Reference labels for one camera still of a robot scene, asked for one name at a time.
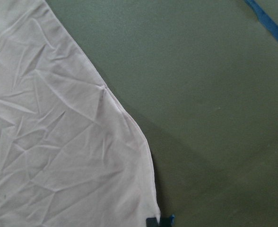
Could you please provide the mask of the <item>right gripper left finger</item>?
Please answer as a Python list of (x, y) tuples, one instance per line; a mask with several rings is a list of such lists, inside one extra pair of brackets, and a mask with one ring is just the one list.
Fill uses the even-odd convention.
[(147, 218), (146, 219), (146, 227), (159, 227), (157, 218)]

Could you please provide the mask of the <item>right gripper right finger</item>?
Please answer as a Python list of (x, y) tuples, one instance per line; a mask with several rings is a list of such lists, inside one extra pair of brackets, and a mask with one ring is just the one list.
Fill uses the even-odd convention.
[(174, 224), (174, 216), (170, 216), (167, 218), (161, 217), (159, 226), (160, 227), (172, 227)]

